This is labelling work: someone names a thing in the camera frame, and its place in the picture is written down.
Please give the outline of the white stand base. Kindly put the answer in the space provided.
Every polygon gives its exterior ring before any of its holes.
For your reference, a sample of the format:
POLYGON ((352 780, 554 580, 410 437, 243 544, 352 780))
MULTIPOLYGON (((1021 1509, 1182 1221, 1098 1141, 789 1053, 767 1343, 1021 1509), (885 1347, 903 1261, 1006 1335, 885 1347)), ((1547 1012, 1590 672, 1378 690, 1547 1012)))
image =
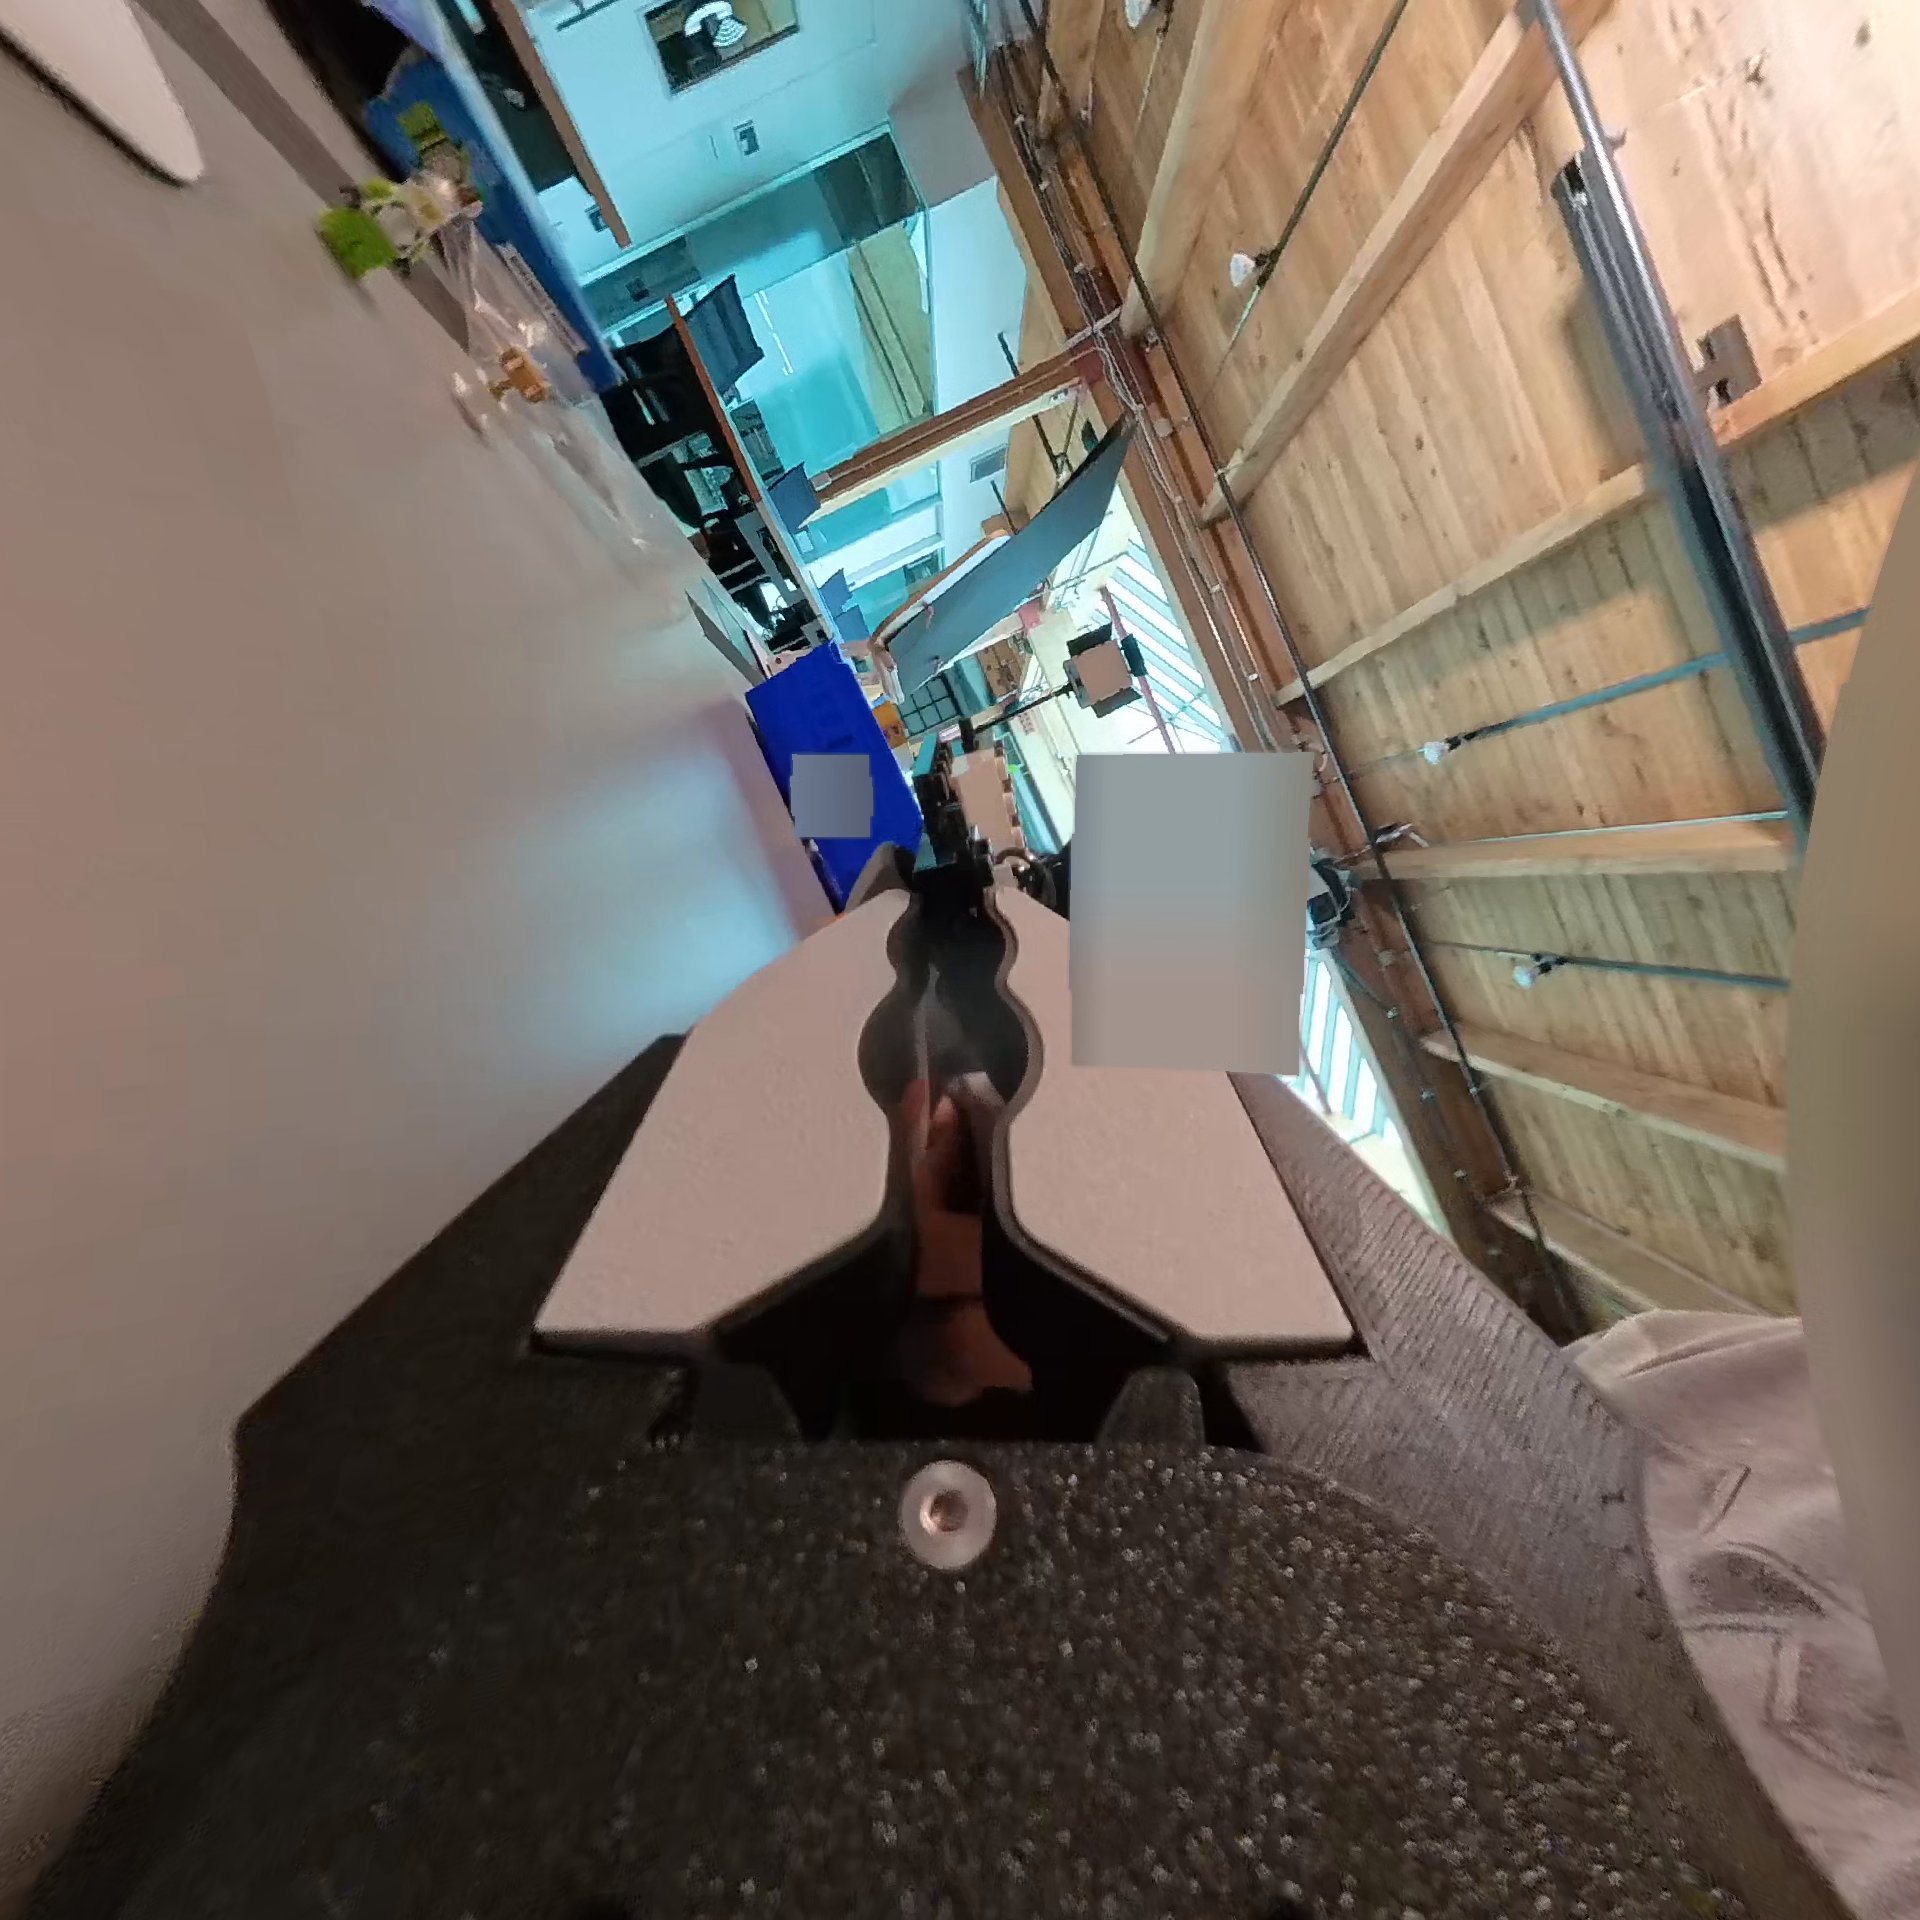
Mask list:
POLYGON ((6 3, 3 37, 157 174, 197 184, 197 133, 130 3, 6 3))

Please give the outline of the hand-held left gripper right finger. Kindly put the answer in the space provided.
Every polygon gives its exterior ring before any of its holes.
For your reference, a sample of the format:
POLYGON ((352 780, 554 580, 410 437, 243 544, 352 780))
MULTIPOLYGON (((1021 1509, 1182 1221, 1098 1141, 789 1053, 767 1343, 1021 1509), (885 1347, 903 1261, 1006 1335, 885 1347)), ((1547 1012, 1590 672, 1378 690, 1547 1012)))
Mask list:
POLYGON ((1026 1052, 997 1139, 1010 1240, 1167 1354, 1345 1354, 1350 1310, 1233 1078, 1074 1062, 1067 920, 1026 893, 990 911, 1026 1052))

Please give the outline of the dark wall sign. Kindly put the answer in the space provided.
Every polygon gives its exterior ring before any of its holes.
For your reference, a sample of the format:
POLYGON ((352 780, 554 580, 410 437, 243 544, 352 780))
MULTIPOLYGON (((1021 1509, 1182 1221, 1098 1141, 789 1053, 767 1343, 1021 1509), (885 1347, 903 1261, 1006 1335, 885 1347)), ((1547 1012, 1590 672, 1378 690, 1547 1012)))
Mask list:
POLYGON ((681 94, 794 39, 801 11, 795 3, 656 3, 641 23, 667 92, 681 94))

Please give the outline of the metal ceiling pipe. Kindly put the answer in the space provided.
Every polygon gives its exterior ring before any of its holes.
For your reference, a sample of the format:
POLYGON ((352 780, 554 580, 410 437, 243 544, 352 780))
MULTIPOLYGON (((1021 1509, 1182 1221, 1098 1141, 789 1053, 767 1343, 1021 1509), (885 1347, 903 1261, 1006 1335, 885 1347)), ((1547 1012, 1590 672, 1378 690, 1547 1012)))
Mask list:
POLYGON ((1600 120, 1568 18, 1555 3, 1522 5, 1520 11, 1543 34, 1577 133, 1577 156, 1562 167, 1552 197, 1594 290, 1655 482, 1802 848, 1813 826, 1827 731, 1697 390, 1689 349, 1617 162, 1614 140, 1600 120))

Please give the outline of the person's right hand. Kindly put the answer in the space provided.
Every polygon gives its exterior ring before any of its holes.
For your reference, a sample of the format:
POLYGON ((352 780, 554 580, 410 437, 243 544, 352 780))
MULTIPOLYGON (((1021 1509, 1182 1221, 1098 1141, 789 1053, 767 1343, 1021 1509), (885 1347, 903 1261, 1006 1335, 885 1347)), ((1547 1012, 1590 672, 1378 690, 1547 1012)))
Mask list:
POLYGON ((989 1312, 971 1115, 952 1090, 919 1077, 903 1090, 896 1120, 914 1214, 914 1280, 896 1341, 898 1372, 936 1407, 1023 1397, 1034 1386, 1032 1368, 989 1312))

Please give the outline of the black and white lego car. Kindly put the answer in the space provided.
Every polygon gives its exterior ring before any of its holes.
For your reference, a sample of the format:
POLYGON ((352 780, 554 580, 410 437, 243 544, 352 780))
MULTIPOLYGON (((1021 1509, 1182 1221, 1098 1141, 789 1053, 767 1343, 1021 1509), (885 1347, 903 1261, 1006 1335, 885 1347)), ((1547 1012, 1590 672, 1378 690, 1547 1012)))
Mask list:
POLYGON ((903 960, 914 1044, 934 1064, 985 1072, 1002 1040, 1003 934, 990 911, 993 851, 982 832, 929 848, 910 876, 903 960))

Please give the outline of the pale rounded object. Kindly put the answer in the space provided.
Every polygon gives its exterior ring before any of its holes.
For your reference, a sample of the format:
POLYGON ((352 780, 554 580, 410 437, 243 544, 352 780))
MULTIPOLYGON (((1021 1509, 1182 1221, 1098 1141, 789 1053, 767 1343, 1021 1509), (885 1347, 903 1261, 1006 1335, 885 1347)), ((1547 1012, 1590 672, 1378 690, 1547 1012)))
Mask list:
POLYGON ((1888 539, 1819 780, 1790 1016, 1790 1226, 1823 1454, 1815 1573, 1873 1639, 1840 1685, 1905 1778, 1847 1805, 1837 1890, 1917 1915, 1917 486, 1888 539))

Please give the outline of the green lego piece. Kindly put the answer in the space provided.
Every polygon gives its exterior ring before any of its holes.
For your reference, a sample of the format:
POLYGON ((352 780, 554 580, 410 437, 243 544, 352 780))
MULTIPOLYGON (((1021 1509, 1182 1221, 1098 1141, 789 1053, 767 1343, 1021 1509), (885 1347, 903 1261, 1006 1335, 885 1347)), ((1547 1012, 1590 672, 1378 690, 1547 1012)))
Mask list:
POLYGON ((441 175, 352 183, 317 229, 333 258, 354 282, 373 271, 408 274, 434 240, 466 212, 470 195, 441 175))

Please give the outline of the grey reflector panel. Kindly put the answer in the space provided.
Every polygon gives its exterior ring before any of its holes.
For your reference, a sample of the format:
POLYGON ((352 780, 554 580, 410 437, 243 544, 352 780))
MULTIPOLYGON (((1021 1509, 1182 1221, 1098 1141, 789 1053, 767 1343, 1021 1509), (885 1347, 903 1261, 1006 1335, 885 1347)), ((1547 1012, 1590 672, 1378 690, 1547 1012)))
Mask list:
POLYGON ((1023 530, 919 598, 885 643, 902 694, 917 693, 990 643, 993 628, 1043 590, 1071 554, 1098 532, 1134 442, 1136 428, 1118 422, 1023 530))

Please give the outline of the studio light panel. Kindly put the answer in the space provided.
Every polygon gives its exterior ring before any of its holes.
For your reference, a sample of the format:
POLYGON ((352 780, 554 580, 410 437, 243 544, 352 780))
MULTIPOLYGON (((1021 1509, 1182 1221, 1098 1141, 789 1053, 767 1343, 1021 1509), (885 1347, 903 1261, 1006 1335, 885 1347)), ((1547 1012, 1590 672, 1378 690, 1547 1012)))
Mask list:
POLYGON ((1064 676, 1073 699, 1093 718, 1139 704, 1142 675, 1139 650, 1109 621, 1067 640, 1064 676))

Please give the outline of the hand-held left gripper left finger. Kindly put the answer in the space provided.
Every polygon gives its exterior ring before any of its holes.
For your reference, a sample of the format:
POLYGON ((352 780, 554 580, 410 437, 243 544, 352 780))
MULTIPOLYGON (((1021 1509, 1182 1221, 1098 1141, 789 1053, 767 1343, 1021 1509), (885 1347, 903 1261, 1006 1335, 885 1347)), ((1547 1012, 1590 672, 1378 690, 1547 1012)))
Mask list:
POLYGON ((535 1314, 543 1341, 710 1341, 885 1221, 894 1135, 861 1042, 907 908, 877 893, 690 1029, 535 1314))

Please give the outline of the black office chair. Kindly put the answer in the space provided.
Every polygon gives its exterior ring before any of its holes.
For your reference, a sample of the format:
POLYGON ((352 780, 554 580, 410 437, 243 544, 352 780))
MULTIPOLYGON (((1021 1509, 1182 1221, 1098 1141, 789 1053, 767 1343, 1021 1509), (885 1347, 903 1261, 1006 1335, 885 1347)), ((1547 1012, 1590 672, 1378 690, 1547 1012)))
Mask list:
POLYGON ((678 320, 616 348, 614 356, 622 380, 601 392, 601 403, 638 462, 694 435, 718 442, 727 416, 723 400, 757 368, 765 348, 730 274, 678 320))

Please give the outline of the clear plastic bag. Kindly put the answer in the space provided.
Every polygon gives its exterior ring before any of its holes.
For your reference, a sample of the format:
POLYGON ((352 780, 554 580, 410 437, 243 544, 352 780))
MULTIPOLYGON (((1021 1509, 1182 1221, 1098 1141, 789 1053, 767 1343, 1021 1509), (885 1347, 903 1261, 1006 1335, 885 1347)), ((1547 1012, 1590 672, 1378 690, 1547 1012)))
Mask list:
POLYGON ((470 332, 471 371, 456 380, 470 422, 551 456, 614 518, 618 539, 707 564, 707 538, 673 514, 618 443, 575 332, 521 256, 474 223, 445 229, 438 256, 470 332))

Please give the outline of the blue storage bin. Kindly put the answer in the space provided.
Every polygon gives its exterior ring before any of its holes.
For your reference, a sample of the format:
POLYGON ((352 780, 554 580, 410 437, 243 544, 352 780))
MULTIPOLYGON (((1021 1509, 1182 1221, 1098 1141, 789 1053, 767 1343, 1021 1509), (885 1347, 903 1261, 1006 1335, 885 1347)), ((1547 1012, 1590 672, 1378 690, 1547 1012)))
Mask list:
POLYGON ((747 690, 760 750, 834 908, 879 848, 914 854, 923 815, 853 664, 801 654, 747 690))

